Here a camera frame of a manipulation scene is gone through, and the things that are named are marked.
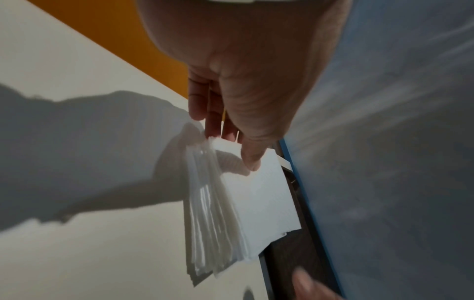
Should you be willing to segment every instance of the orange surface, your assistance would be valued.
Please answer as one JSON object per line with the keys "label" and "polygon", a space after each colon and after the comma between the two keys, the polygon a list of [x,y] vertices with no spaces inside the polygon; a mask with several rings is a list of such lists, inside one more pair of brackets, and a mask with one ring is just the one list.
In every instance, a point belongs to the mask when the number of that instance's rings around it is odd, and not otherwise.
{"label": "orange surface", "polygon": [[133,0],[29,1],[187,98],[186,66],[153,45]]}

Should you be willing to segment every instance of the gray fabric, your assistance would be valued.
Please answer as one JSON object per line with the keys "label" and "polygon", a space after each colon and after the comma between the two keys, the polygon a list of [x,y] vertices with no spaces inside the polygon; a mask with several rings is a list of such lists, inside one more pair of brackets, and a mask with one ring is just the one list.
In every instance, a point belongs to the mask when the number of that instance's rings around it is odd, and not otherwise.
{"label": "gray fabric", "polygon": [[474,294],[474,2],[355,1],[285,137],[351,300]]}

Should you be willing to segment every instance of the blue trim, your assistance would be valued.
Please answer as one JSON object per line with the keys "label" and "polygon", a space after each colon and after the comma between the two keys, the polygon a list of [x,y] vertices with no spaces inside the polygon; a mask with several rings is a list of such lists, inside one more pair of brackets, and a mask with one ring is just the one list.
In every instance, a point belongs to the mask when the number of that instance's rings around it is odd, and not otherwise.
{"label": "blue trim", "polygon": [[337,276],[336,270],[334,269],[334,265],[332,263],[331,256],[329,255],[326,244],[324,243],[324,240],[322,239],[321,231],[320,231],[318,223],[316,221],[316,216],[313,213],[313,210],[311,210],[309,198],[308,198],[308,195],[306,194],[305,187],[303,185],[303,182],[301,180],[300,175],[298,174],[298,170],[296,169],[293,161],[291,160],[290,152],[288,150],[288,147],[286,146],[286,142],[285,142],[284,138],[282,138],[279,142],[280,142],[281,150],[283,151],[283,155],[285,156],[285,159],[290,162],[291,167],[293,168],[293,174],[295,175],[296,180],[298,181],[298,184],[300,185],[301,192],[303,194],[303,197],[305,198],[306,204],[310,208],[309,211],[310,211],[311,217],[313,219],[313,223],[315,224],[316,231],[319,235],[319,238],[321,239],[321,243],[322,243],[322,246],[324,248],[324,251],[326,252],[327,260],[329,261],[329,266],[331,267],[332,273],[334,274],[334,277],[336,278],[336,283],[339,286],[339,290],[341,291],[341,296],[346,298],[346,294],[344,293],[344,291],[342,289],[341,281],[339,280],[339,276]]}

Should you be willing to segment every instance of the stack of plastic bags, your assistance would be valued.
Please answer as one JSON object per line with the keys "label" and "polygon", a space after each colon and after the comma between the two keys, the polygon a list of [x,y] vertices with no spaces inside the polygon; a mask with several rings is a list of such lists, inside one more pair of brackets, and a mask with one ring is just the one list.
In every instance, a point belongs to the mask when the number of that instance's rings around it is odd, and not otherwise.
{"label": "stack of plastic bags", "polygon": [[240,147],[209,139],[186,150],[197,275],[257,258],[269,243],[301,228],[275,151],[268,149],[259,170],[250,172]]}

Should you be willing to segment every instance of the human hand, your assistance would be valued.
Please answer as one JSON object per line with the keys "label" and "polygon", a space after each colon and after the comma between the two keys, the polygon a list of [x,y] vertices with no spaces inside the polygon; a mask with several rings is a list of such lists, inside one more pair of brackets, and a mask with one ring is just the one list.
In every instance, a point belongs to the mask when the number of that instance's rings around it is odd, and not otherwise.
{"label": "human hand", "polygon": [[313,280],[302,268],[293,272],[296,300],[343,300],[325,285]]}
{"label": "human hand", "polygon": [[[328,63],[351,0],[227,4],[138,0],[157,47],[189,67],[189,114],[235,141],[250,170],[283,138]],[[221,132],[224,111],[226,118]]]}

